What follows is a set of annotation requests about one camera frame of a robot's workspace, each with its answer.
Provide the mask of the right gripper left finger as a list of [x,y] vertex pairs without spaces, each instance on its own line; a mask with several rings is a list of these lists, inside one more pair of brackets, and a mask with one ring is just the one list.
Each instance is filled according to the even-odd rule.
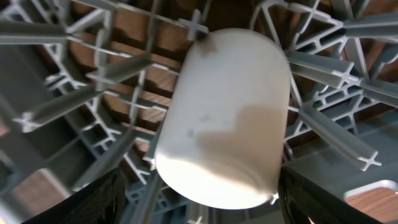
[[115,168],[23,224],[115,224],[126,203],[122,170]]

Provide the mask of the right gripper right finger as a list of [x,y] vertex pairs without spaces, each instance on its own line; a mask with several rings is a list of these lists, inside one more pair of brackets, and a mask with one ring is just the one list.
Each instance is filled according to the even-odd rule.
[[286,166],[280,170],[278,194],[282,216],[288,224],[379,223]]

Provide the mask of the white green cup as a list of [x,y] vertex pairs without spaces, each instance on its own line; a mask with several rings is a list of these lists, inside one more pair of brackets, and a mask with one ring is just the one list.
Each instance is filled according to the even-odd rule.
[[174,191],[213,208],[262,205],[277,192],[290,67],[269,38],[210,32],[187,52],[155,150]]

